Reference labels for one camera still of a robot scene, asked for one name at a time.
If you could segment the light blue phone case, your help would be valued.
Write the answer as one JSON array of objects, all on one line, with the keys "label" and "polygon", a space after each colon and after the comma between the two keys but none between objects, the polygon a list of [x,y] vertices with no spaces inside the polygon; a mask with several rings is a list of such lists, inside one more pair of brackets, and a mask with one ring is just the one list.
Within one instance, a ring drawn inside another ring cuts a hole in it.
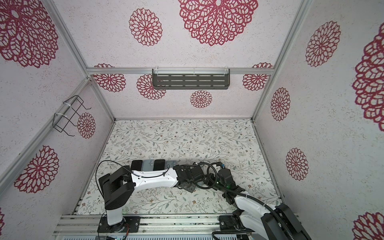
[{"label": "light blue phone case", "polygon": [[165,163],[165,169],[172,169],[174,166],[176,166],[178,164],[177,161],[166,161]]}]

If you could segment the bare black phone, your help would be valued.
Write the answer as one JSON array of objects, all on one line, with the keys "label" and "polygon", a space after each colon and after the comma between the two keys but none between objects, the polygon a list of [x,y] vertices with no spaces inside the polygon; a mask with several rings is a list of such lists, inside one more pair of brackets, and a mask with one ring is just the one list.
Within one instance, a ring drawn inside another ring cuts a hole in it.
[{"label": "bare black phone", "polygon": [[166,161],[165,160],[155,160],[153,170],[160,171],[166,169]]},{"label": "bare black phone", "polygon": [[142,160],[134,160],[131,163],[131,170],[132,171],[141,171],[143,167],[143,161]]}]

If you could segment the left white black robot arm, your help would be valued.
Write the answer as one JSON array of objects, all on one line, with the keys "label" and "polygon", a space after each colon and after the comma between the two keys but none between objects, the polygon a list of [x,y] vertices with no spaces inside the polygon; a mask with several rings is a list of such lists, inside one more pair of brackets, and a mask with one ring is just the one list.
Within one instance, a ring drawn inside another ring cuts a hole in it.
[{"label": "left white black robot arm", "polygon": [[209,190],[217,182],[216,167],[206,162],[150,172],[121,165],[114,173],[100,177],[98,188],[105,202],[107,224],[115,227],[124,223],[123,206],[135,191],[176,187],[192,193],[195,188]]}]

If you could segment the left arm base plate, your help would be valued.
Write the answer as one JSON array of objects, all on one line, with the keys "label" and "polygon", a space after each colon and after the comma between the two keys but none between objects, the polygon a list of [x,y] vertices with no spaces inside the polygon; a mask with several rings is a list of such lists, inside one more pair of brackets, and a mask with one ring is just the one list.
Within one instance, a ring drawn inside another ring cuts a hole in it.
[{"label": "left arm base plate", "polygon": [[97,233],[137,233],[140,225],[141,217],[125,216],[123,220],[113,226],[110,226],[107,217],[102,217],[98,226]]}]

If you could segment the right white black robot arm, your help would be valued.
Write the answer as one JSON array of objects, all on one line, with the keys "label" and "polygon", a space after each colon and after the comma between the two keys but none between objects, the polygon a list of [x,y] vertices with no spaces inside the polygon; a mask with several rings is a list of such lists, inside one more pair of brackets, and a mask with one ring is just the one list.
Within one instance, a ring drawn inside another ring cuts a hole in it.
[{"label": "right white black robot arm", "polygon": [[217,174],[210,173],[207,184],[214,190],[223,192],[223,198],[236,207],[230,216],[220,216],[218,234],[254,233],[266,240],[310,240],[303,225],[285,204],[268,205],[252,197],[236,185],[231,171],[220,169]]}]

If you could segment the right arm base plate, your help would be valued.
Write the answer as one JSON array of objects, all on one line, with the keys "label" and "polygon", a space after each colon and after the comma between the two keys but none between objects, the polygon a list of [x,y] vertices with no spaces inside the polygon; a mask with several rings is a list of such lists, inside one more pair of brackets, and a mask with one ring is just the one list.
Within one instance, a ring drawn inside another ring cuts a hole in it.
[{"label": "right arm base plate", "polygon": [[239,230],[239,223],[236,217],[223,215],[219,216],[220,230],[222,232],[234,232]]}]

